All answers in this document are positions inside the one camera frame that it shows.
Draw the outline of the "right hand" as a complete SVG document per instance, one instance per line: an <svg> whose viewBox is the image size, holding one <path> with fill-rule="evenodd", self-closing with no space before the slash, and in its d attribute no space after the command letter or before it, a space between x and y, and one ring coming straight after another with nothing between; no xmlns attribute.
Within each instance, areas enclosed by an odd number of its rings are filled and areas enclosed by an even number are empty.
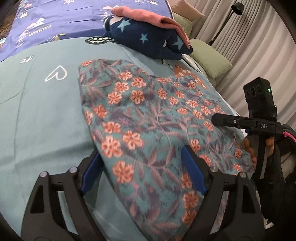
<svg viewBox="0 0 296 241"><path fill-rule="evenodd" d="M251 146L251 142L250 142L248 136L246 136L242 140L241 147L242 147L242 149L244 149L245 151L250 153L253 165L256 166L256 164L257 164L257 156L255 154L255 151L254 151L253 147ZM266 147L267 147L267 150L268 150L267 157L270 157L273 154L273 151L274 151L274 137L270 137L270 138L266 139Z"/></svg>

